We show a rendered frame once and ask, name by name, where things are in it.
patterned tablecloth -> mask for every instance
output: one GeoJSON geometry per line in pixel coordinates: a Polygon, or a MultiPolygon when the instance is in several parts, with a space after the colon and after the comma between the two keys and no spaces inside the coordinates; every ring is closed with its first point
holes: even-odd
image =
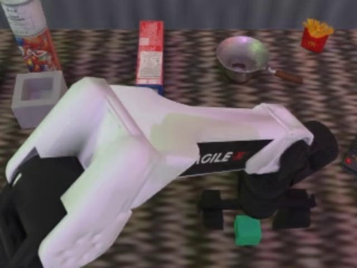
{"type": "MultiPolygon", "coordinates": [[[[68,85],[84,76],[133,85],[135,31],[54,31],[68,85]]],[[[294,31],[167,31],[166,97],[195,106],[286,106],[301,121],[317,119],[331,128],[340,152],[357,135],[357,31],[337,31],[321,54],[300,48],[294,31]],[[229,83],[215,60],[219,41],[251,35],[267,44],[270,64],[302,75],[304,85],[262,75],[246,85],[229,83]]],[[[20,130],[10,109],[14,80],[26,67],[8,31],[0,31],[0,179],[7,160],[30,133],[20,130]]],[[[179,179],[136,209],[115,245],[87,267],[125,268],[347,268],[357,267],[357,179],[338,162],[298,185],[316,193],[318,206],[309,229],[272,231],[262,222],[257,247],[234,245],[234,213],[224,231],[206,231],[196,212],[204,189],[234,194],[232,174],[179,179]]]]}

white lid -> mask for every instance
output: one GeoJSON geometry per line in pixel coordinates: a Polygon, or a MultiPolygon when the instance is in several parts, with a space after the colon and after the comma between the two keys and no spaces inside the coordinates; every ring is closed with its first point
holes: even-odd
{"type": "Polygon", "coordinates": [[[32,0],[0,0],[0,3],[16,6],[18,4],[24,4],[30,1],[32,0]]]}

green cube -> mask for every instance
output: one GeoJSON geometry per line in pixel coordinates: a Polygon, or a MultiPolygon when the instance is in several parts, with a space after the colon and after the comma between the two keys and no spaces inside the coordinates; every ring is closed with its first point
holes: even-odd
{"type": "Polygon", "coordinates": [[[246,215],[238,215],[234,221],[234,234],[237,246],[255,246],[262,239],[260,221],[246,215]]]}

mcdonald's logo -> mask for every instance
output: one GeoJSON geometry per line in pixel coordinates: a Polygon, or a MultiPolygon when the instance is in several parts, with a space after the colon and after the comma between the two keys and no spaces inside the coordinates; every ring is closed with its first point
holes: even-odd
{"type": "Polygon", "coordinates": [[[315,46],[316,46],[316,43],[313,42],[313,41],[309,41],[307,44],[308,44],[309,46],[312,46],[312,47],[315,47],[315,46]]]}

red button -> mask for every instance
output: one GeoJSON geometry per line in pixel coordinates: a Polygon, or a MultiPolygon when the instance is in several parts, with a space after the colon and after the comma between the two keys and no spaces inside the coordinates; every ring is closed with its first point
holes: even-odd
{"type": "Polygon", "coordinates": [[[346,162],[346,164],[351,164],[352,163],[352,159],[351,158],[346,158],[345,162],[346,162]]]}

